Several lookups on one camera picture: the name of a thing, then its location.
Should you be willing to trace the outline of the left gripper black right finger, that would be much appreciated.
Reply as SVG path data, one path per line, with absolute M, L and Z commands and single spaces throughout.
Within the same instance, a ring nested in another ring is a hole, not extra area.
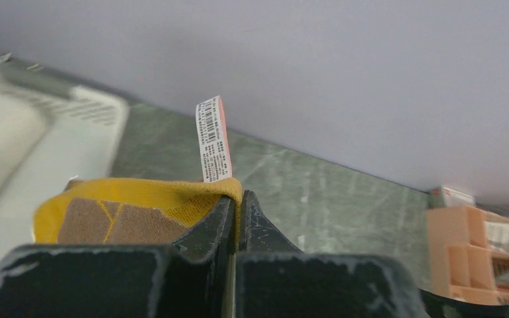
M 236 317 L 425 317 L 399 261 L 375 254 L 301 251 L 243 195 L 235 259 Z

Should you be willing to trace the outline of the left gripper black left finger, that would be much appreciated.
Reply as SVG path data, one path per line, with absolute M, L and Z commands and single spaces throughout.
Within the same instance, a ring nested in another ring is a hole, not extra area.
M 0 317 L 218 317 L 235 202 L 168 244 L 25 244 L 0 261 Z

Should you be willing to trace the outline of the brown yellow towel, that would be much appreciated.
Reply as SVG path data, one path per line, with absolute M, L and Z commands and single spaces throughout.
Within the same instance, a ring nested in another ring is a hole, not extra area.
M 184 182 L 136 178 L 70 180 L 34 213 L 41 244 L 168 244 L 204 219 L 219 199 L 238 207 L 238 180 Z

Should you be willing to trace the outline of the orange file organizer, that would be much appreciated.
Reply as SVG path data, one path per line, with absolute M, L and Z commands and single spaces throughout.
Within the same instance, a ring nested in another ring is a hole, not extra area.
M 488 241 L 488 222 L 509 225 L 509 217 L 462 205 L 426 212 L 434 294 L 481 305 L 509 305 L 509 284 L 496 277 L 509 270 L 509 252 Z

